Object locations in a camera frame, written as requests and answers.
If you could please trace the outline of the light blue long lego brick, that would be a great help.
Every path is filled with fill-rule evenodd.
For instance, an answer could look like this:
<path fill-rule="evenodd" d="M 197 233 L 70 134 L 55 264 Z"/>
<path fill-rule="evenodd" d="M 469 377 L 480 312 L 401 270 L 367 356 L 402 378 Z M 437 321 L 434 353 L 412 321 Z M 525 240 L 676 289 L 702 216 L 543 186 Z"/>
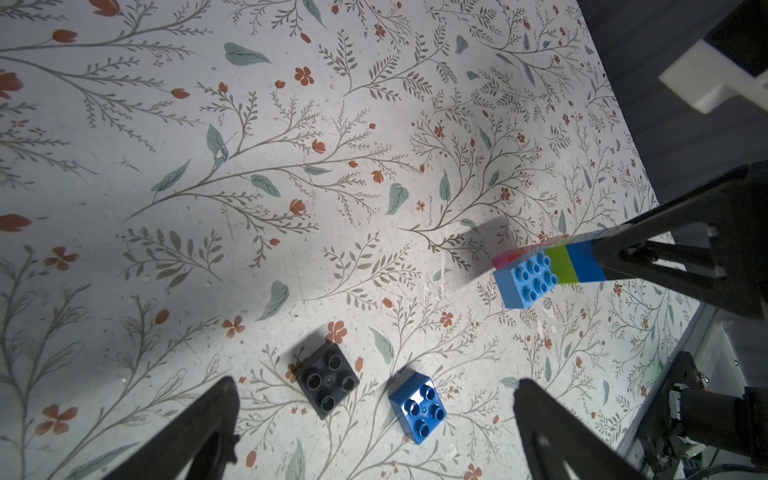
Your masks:
<path fill-rule="evenodd" d="M 544 251 L 530 252 L 493 276 L 506 309 L 528 309 L 558 285 Z"/>

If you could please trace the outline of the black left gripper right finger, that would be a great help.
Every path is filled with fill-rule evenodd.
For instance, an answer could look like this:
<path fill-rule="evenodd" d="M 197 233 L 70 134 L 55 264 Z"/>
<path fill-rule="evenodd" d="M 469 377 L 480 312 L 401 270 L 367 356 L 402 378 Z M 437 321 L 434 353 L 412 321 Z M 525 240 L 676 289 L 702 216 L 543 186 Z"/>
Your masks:
<path fill-rule="evenodd" d="M 514 413 L 533 479 L 643 477 L 531 379 L 519 381 Z"/>

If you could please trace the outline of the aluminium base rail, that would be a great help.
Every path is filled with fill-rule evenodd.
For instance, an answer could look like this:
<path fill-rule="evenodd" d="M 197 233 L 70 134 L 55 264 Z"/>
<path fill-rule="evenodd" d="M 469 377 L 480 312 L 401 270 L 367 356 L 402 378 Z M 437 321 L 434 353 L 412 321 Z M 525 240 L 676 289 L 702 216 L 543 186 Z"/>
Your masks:
<path fill-rule="evenodd" d="M 618 452 L 650 479 L 766 478 L 766 321 L 700 307 Z"/>

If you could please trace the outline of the black lego brick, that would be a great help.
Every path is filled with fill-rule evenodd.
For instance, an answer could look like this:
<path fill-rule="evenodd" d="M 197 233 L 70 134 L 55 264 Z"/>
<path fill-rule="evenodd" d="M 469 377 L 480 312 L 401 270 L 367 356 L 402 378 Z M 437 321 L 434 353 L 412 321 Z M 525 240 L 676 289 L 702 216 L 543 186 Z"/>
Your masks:
<path fill-rule="evenodd" d="M 340 347 L 330 341 L 303 362 L 296 379 L 321 420 L 325 420 L 359 385 L 354 368 Z"/>

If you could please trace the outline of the green lego brick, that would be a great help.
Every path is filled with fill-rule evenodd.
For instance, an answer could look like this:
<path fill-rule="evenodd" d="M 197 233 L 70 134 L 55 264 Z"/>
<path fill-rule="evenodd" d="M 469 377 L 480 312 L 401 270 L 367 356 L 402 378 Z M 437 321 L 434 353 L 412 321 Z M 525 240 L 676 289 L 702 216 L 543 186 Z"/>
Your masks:
<path fill-rule="evenodd" d="M 550 259 L 550 270 L 560 285 L 578 284 L 579 278 L 566 246 L 550 247 L 545 250 Z"/>

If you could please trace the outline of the pink lego brick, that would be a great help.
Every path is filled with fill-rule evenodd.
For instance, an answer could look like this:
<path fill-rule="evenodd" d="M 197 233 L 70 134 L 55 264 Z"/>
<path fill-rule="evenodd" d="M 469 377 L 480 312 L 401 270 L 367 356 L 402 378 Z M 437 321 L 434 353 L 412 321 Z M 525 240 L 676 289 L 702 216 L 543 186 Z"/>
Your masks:
<path fill-rule="evenodd" d="M 493 267 L 495 270 L 500 270 L 506 265 L 512 263 L 516 259 L 523 257 L 530 252 L 535 252 L 538 250 L 546 249 L 549 247 L 558 247 L 558 246 L 564 246 L 570 243 L 580 242 L 580 241 L 586 241 L 586 240 L 593 240 L 601 235 L 601 231 L 592 231 L 577 235 L 559 235 L 552 238 L 549 238 L 547 240 L 543 240 L 536 244 L 531 244 L 523 247 L 518 247 L 512 250 L 509 250 L 500 256 L 496 257 L 493 260 Z"/>

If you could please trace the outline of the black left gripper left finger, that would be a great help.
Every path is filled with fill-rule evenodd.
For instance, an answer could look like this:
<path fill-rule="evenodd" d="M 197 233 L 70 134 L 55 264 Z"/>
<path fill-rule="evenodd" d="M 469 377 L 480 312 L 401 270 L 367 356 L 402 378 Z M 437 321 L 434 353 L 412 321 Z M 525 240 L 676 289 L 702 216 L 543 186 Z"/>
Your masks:
<path fill-rule="evenodd" d="M 237 463 L 235 433 L 240 397 L 235 380 L 224 377 L 148 441 L 108 479 L 221 479 Z"/>

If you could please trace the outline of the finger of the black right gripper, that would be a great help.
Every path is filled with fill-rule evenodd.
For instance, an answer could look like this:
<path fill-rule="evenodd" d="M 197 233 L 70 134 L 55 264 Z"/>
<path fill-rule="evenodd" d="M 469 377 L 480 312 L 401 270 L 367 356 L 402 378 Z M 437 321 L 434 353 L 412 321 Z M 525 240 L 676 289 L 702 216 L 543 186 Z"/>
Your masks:
<path fill-rule="evenodd" d="M 767 164 L 734 168 L 628 221 L 598 264 L 748 318 L 767 315 Z"/>

